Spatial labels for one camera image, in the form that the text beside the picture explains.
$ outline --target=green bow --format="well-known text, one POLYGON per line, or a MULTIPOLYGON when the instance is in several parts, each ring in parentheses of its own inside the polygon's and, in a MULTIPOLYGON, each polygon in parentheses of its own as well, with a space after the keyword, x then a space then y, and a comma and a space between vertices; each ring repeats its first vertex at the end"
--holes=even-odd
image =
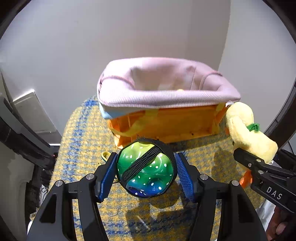
POLYGON ((248 130, 249 131, 259 131, 260 127, 259 127, 259 124, 258 123, 253 123, 253 124, 250 124, 247 126, 248 130))

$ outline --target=green ball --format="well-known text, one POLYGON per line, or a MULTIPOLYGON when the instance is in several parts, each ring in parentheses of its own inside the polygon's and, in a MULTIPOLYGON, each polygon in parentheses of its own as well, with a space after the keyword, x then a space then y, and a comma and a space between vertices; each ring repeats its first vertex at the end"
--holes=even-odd
MULTIPOLYGON (((118 179, 121 180, 124 171, 153 146, 148 142, 134 142, 122 149, 117 160, 118 179)), ((155 158, 149 160, 141 171, 128 180, 124 188, 133 196, 153 197, 165 192, 172 178, 173 166, 170 159, 164 153, 159 153, 155 158)))

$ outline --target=metal screw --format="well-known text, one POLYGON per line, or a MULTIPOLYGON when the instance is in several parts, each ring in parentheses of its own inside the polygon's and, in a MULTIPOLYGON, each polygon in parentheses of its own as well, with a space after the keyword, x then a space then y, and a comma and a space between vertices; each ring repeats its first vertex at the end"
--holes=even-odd
POLYGON ((231 181, 231 184, 232 184, 233 186, 238 186, 238 185, 239 185, 239 182, 238 182, 237 180, 232 180, 232 181, 231 181))
POLYGON ((201 174, 200 175, 200 179, 202 179, 202 180, 207 180, 209 177, 208 177, 208 175, 207 174, 201 174))
POLYGON ((87 180, 91 180, 93 178, 94 178, 94 174, 92 174, 92 173, 86 175, 87 180))
POLYGON ((58 180, 58 181, 56 181, 56 186, 57 186, 57 187, 59 187, 59 186, 61 186, 61 185, 63 185, 63 181, 62 181, 62 180, 58 180))

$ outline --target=plaid fabric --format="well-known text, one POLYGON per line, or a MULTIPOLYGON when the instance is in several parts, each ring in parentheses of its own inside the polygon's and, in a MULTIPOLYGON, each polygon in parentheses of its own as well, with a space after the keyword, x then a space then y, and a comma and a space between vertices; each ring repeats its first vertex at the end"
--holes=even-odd
MULTIPOLYGON (((220 127, 225 129, 225 120, 220 127)), ((102 163, 103 151, 119 152, 113 141, 96 96, 86 100, 73 112, 65 127, 50 186, 59 179, 73 182, 93 173, 98 163, 102 163)), ((175 152, 182 152, 201 173, 216 181, 239 180, 244 172, 233 159, 232 140, 224 131, 171 146, 175 152)), ((264 199, 249 187, 246 193, 255 208, 263 203, 264 199)), ((113 184, 109 197, 98 207, 109 240, 116 241, 185 240, 196 210, 196 204, 185 198, 178 177, 164 195, 151 199, 133 197, 119 183, 113 184)), ((73 209, 77 240, 83 240, 76 200, 73 209)), ((221 202, 218 200, 211 240, 218 235, 220 212, 221 202)))

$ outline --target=yellow plush duck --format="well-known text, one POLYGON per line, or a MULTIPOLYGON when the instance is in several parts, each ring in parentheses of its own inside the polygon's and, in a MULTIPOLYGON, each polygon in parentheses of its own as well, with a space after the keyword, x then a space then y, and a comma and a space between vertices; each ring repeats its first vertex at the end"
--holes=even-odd
MULTIPOLYGON (((242 103, 232 104, 226 111, 226 125, 234 142, 234 150, 241 148, 270 163, 278 150, 277 144, 259 131, 259 124, 254 123, 252 109, 242 103)), ((248 169, 240 180, 245 188, 252 182, 251 171, 248 169)))

